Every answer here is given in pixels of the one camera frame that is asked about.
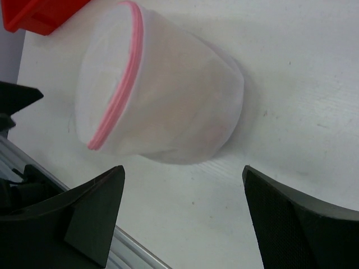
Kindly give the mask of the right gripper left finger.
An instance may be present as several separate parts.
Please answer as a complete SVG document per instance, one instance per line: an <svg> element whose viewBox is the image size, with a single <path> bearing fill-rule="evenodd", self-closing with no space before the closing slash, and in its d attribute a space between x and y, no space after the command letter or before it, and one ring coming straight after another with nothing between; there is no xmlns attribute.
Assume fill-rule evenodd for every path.
<svg viewBox="0 0 359 269"><path fill-rule="evenodd" d="M33 165L1 179L2 268L105 268L125 170L115 166L63 191Z"/></svg>

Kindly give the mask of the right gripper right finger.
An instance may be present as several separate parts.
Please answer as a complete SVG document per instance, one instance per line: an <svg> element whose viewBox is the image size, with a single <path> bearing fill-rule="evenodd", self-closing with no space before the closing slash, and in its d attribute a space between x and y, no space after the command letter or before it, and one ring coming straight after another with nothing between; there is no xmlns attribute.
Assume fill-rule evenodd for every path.
<svg viewBox="0 0 359 269"><path fill-rule="evenodd" d="M358 268L358 211L245 166L245 196L264 268Z"/></svg>

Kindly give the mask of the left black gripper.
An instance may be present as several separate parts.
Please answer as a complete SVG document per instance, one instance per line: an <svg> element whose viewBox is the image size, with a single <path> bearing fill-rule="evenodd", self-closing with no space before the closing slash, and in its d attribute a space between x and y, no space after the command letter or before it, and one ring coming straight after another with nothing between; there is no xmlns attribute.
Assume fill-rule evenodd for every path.
<svg viewBox="0 0 359 269"><path fill-rule="evenodd" d="M13 128L16 123L13 114L42 99L39 89L1 81L1 132Z"/></svg>

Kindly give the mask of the white mesh laundry bag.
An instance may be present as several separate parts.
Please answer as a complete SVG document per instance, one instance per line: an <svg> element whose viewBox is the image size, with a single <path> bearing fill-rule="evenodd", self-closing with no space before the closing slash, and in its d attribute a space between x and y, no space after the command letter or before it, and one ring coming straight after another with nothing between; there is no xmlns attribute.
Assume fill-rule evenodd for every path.
<svg viewBox="0 0 359 269"><path fill-rule="evenodd" d="M92 30L76 89L76 132L88 149L114 156L201 163L230 138L243 94L243 75L223 49L124 1Z"/></svg>

